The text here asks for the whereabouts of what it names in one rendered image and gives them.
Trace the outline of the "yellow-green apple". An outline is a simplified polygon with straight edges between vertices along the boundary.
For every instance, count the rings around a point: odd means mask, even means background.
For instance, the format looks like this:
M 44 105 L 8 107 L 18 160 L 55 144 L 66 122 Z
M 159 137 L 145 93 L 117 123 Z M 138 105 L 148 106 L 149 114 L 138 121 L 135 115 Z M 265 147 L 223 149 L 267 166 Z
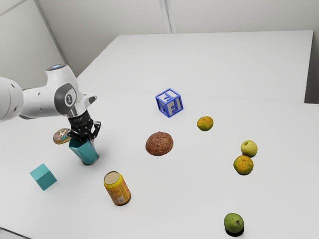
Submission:
M 258 147 L 252 140 L 246 140 L 241 144 L 241 152 L 248 157 L 254 157 L 257 154 Z

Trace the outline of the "yellow drink can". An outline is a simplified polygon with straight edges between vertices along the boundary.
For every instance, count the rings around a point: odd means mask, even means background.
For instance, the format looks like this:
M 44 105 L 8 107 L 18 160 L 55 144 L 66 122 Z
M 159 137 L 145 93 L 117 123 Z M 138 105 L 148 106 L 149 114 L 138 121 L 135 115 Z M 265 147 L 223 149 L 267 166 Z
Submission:
M 117 171 L 111 171 L 105 175 L 103 182 L 115 205 L 122 206 L 130 201 L 131 193 L 122 174 Z

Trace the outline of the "brown round bread roll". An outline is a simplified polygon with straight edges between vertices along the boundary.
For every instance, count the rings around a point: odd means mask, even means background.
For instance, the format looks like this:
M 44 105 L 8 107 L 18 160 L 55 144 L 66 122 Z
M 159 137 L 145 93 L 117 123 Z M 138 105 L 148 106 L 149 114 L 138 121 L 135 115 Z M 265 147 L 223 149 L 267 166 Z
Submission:
M 172 150 L 173 139 L 170 134 L 159 131 L 149 136 L 145 148 L 153 156 L 163 156 Z

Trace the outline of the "green pear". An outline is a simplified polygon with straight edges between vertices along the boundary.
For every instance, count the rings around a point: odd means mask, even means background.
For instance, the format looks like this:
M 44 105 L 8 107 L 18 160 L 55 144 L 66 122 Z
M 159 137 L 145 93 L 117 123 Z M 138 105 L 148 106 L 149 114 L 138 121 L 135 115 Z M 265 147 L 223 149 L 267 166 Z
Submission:
M 239 214 L 228 213 L 224 218 L 224 227 L 231 233 L 238 233 L 244 229 L 244 220 Z

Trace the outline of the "large green-orange mandarin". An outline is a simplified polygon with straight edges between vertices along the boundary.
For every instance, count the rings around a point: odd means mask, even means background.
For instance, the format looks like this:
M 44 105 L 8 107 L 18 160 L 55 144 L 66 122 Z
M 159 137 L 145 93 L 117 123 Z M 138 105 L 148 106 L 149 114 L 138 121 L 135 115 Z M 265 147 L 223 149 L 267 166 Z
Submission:
M 233 167 L 240 175 L 248 175 L 252 172 L 254 163 L 250 157 L 240 155 L 234 160 Z

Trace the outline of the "teal cube block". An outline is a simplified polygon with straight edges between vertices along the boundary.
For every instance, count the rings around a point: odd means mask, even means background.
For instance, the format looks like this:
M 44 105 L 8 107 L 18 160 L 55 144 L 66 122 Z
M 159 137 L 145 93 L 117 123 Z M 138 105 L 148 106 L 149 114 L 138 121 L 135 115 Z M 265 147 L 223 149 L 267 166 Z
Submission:
M 39 187 L 45 191 L 52 186 L 57 179 L 45 164 L 39 165 L 37 168 L 30 172 L 32 178 L 36 181 Z

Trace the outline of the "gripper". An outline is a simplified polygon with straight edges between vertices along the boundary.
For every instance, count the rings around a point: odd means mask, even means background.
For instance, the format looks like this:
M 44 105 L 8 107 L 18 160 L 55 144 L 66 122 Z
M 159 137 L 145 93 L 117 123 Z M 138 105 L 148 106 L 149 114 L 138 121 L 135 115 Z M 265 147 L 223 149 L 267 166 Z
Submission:
M 93 121 L 87 110 L 79 116 L 69 117 L 68 121 L 72 130 L 68 130 L 67 135 L 78 142 L 86 142 L 86 135 L 90 135 L 90 139 L 95 139 L 101 128 L 101 123 Z

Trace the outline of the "small green-orange mandarin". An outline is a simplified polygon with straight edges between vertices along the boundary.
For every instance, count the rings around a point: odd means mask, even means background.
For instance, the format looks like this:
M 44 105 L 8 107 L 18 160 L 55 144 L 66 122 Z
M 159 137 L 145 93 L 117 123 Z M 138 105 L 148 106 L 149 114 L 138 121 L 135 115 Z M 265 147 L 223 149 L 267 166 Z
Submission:
M 197 127 L 201 131 L 209 131 L 210 129 L 212 129 L 213 125 L 214 125 L 214 121 L 213 121 L 213 118 L 210 116 L 200 117 L 197 121 Z

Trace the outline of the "teal faceted mug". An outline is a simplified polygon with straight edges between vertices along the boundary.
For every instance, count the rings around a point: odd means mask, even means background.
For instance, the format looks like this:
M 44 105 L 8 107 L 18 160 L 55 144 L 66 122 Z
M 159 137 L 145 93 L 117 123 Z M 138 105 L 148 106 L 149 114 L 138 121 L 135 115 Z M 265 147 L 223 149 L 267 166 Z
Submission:
M 86 142 L 70 139 L 69 148 L 82 160 L 85 165 L 94 164 L 99 155 L 90 140 Z

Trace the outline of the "frosted sprinkle donut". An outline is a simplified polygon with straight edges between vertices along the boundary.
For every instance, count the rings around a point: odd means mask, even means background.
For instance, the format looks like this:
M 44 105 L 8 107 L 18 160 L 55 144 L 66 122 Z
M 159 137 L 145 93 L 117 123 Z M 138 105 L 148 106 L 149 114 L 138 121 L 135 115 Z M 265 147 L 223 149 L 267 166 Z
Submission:
M 55 144 L 64 144 L 68 142 L 71 137 L 68 135 L 69 129 L 68 128 L 62 128 L 55 132 L 53 135 L 53 142 Z

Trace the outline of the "blue letter cube block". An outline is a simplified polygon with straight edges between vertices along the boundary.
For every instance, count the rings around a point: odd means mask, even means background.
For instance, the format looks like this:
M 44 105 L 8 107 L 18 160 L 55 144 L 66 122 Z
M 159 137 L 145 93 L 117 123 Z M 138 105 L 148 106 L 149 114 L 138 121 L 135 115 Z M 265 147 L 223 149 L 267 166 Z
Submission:
M 181 95 L 171 88 L 156 95 L 156 102 L 159 111 L 168 118 L 183 110 Z

